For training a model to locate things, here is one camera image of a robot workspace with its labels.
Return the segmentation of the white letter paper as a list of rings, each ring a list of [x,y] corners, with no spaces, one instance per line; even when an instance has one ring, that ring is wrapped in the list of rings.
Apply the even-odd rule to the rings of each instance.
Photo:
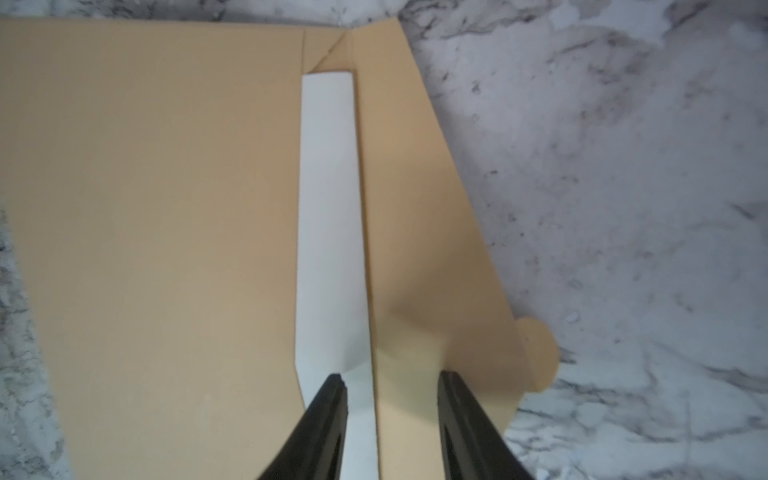
[[[375,413],[353,76],[302,79],[295,368],[311,402],[326,377],[347,388],[340,476],[376,479]]]

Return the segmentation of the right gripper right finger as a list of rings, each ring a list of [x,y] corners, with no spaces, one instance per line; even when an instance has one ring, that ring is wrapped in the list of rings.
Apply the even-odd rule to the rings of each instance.
[[[437,404],[446,479],[532,480],[459,373],[440,373]]]

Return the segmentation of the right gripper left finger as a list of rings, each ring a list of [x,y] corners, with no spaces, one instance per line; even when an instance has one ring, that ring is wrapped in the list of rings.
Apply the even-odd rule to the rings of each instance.
[[[339,479],[347,418],[346,385],[340,374],[331,374],[306,408],[282,449],[258,479]]]

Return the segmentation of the brown kraft envelope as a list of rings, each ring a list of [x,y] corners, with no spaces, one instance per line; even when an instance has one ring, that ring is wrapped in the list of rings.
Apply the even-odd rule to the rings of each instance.
[[[442,477],[442,370],[498,431],[553,382],[397,20],[5,19],[1,198],[77,478],[253,479],[302,416],[302,79],[328,72],[354,83],[376,479]]]

